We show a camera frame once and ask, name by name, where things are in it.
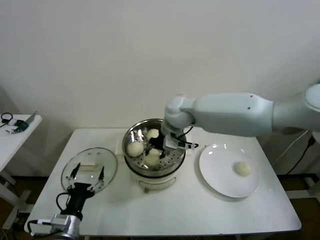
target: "glass lid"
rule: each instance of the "glass lid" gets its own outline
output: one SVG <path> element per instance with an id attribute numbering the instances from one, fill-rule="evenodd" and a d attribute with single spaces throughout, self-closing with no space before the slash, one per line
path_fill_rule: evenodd
<path id="1" fill-rule="evenodd" d="M 65 165 L 61 184 L 65 191 L 73 183 L 91 184 L 95 193 L 104 189 L 117 171 L 117 157 L 102 147 L 89 148 L 79 152 Z"/>

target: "floor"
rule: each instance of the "floor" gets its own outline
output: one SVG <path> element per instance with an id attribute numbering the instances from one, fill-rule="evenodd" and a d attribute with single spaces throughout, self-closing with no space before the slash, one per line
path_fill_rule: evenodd
<path id="1" fill-rule="evenodd" d="M 307 185 L 298 178 L 281 179 L 280 180 L 285 190 L 303 190 Z M 31 196 L 28 199 L 29 204 L 34 204 L 40 195 L 42 188 L 45 186 L 45 179 L 18 179 L 15 189 L 20 195 L 25 189 L 32 190 Z M 320 240 L 320 205 L 315 199 L 293 199 L 291 200 L 294 209 L 296 210 L 301 222 L 302 229 L 296 232 L 276 233 L 269 240 Z M 7 216 L 12 210 L 12 206 L 0 198 L 0 226 L 3 225 Z M 32 240 L 31 236 L 24 232 L 24 221 L 26 215 L 19 214 L 18 222 L 13 229 L 7 231 L 8 240 Z M 129 240 L 127 237 L 91 237 L 90 240 Z M 147 237 L 135 237 L 134 240 L 145 240 Z M 199 237 L 151 237 L 151 240 L 235 240 L 234 236 L 199 236 Z M 4 234 L 0 231 L 0 240 L 5 240 Z"/>

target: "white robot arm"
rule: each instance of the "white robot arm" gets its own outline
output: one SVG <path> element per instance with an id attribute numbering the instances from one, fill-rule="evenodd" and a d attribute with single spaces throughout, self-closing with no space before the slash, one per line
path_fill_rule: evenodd
<path id="1" fill-rule="evenodd" d="M 282 101 L 253 93 L 218 93 L 199 98 L 176 96 L 167 102 L 161 132 L 188 127 L 210 133 L 256 137 L 297 128 L 320 132 L 320 84 Z"/>

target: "black cable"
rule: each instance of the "black cable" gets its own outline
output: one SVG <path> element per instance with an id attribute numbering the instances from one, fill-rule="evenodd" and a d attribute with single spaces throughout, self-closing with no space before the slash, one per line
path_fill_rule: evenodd
<path id="1" fill-rule="evenodd" d="M 67 192 L 62 192 L 62 193 L 58 194 L 58 196 L 56 196 L 56 198 L 55 198 L 55 203 L 56 203 L 56 205 L 58 206 L 58 208 L 60 209 L 60 211 L 62 211 L 63 209 L 62 209 L 62 207 L 59 205 L 59 202 L 58 202 L 59 197 L 62 196 L 62 195 L 68 195 L 68 194 L 69 194 L 69 193 L 67 193 Z"/>
<path id="2" fill-rule="evenodd" d="M 185 132 L 185 133 L 183 133 L 182 135 L 178 136 L 177 138 L 179 139 L 179 138 L 181 138 L 181 137 L 183 137 L 183 136 L 187 135 L 188 133 L 190 133 L 190 131 L 191 131 L 193 128 L 194 128 L 193 126 L 192 126 L 192 127 L 190 127 L 190 129 L 189 129 L 188 131 L 186 131 L 186 132 Z"/>
<path id="3" fill-rule="evenodd" d="M 172 134 L 172 136 L 173 136 L 175 139 L 177 139 L 179 142 L 181 142 L 181 143 L 191 144 L 191 145 L 193 144 L 192 142 L 184 141 L 184 140 L 179 139 L 179 138 L 176 137 L 176 135 L 174 135 L 174 134 Z M 195 144 L 194 144 L 194 148 L 196 149 L 197 147 L 199 147 L 199 144 L 198 144 L 198 143 L 195 143 Z"/>
<path id="4" fill-rule="evenodd" d="M 28 228 L 28 231 L 29 231 L 29 234 L 32 233 L 32 229 L 31 229 L 31 224 L 37 224 L 38 223 L 38 220 L 30 220 L 28 221 L 28 223 L 26 224 L 26 227 Z M 51 233 L 48 233 L 48 234 L 39 234 L 39 235 L 34 235 L 33 236 L 33 239 L 43 239 L 43 238 L 47 238 L 47 237 L 50 237 L 52 235 L 55 235 L 55 234 L 58 234 L 58 233 L 62 233 L 63 231 L 62 230 L 56 230 L 56 231 L 53 231 Z"/>
<path id="5" fill-rule="evenodd" d="M 44 234 L 44 235 L 34 235 L 33 236 L 33 240 L 36 240 L 36 239 L 44 239 L 44 238 L 47 238 L 47 237 L 50 237 L 52 235 L 56 235 L 58 233 L 62 233 L 63 231 L 62 230 L 56 230 L 56 231 L 53 231 L 51 233 L 48 233 L 48 234 Z"/>
<path id="6" fill-rule="evenodd" d="M 309 140 L 308 140 L 308 145 L 306 146 L 305 150 L 303 151 L 302 156 L 301 156 L 300 159 L 296 162 L 296 164 L 293 166 L 293 168 L 291 168 L 291 170 L 287 172 L 286 175 L 290 174 L 290 173 L 296 168 L 296 166 L 297 166 L 297 165 L 301 162 L 301 160 L 304 158 L 307 150 L 308 150 L 313 144 L 315 144 L 315 142 L 316 142 L 316 139 L 315 139 L 314 136 L 312 135 L 312 136 L 309 138 Z"/>
<path id="7" fill-rule="evenodd" d="M 15 233 L 14 230 L 12 231 L 12 237 L 13 237 L 14 240 L 17 240 L 17 238 L 16 238 L 16 233 Z"/>
<path id="8" fill-rule="evenodd" d="M 10 115 L 10 119 L 4 118 L 4 115 Z M 10 112 L 4 112 L 4 113 L 2 113 L 2 114 L 1 114 L 1 122 L 2 122 L 3 124 L 0 126 L 0 128 L 3 127 L 4 125 L 7 125 L 7 124 L 10 122 L 10 120 L 13 119 L 13 118 L 14 118 L 14 116 L 13 116 Z"/>

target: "table leg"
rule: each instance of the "table leg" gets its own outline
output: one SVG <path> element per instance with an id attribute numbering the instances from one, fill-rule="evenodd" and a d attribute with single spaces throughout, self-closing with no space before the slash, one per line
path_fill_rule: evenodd
<path id="1" fill-rule="evenodd" d="M 4 178 L 11 185 L 16 185 L 16 180 L 14 180 L 5 170 L 0 172 L 0 177 Z"/>
<path id="2" fill-rule="evenodd" d="M 7 230 L 10 229 L 12 224 L 14 223 L 17 212 L 21 213 L 30 213 L 33 204 L 27 204 L 26 200 L 30 196 L 31 191 L 25 190 L 20 197 L 16 196 L 14 193 L 12 193 L 8 188 L 6 188 L 4 185 L 0 184 L 0 197 L 9 202 L 11 205 L 14 206 L 11 213 L 9 214 L 8 218 L 4 222 L 2 228 Z"/>
<path id="3" fill-rule="evenodd" d="M 315 198 L 320 203 L 320 181 L 314 181 L 308 177 L 304 179 L 309 186 L 308 190 L 290 190 L 285 191 L 289 199 L 310 199 Z"/>

